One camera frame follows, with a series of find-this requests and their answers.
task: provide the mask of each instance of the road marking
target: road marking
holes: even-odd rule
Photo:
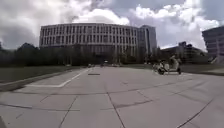
[[[74,77],[68,79],[67,81],[59,84],[59,85],[26,85],[26,86],[29,86],[29,87],[55,87],[55,88],[61,88],[61,87],[64,87],[66,84],[68,84],[69,82],[71,82],[72,80],[74,80],[75,78],[81,76],[82,74],[86,73],[87,71],[89,71],[89,69],[86,69],[82,72],[80,72],[78,75],[75,75]]]

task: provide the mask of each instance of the sky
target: sky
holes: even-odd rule
[[[224,23],[223,0],[0,0],[0,42],[39,45],[40,27],[110,23],[156,27],[161,48],[187,41],[205,50],[201,31]]]

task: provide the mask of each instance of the paved plaza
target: paved plaza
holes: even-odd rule
[[[0,116],[7,128],[223,128],[224,77],[80,69],[0,93]]]

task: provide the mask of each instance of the building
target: building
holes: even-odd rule
[[[181,42],[175,47],[162,49],[161,54],[163,59],[169,59],[171,56],[176,55],[177,58],[181,59],[182,63],[207,63],[209,59],[204,51],[186,42]]]
[[[202,32],[208,54],[216,58],[217,63],[224,63],[224,26]]]
[[[42,26],[39,44],[41,48],[79,45],[82,53],[113,55],[116,61],[122,54],[144,58],[157,47],[154,27],[99,23]]]

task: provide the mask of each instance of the curved building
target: curved building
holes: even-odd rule
[[[129,54],[139,58],[157,47],[154,27],[115,24],[72,23],[42,26],[40,47],[80,46],[82,52]]]

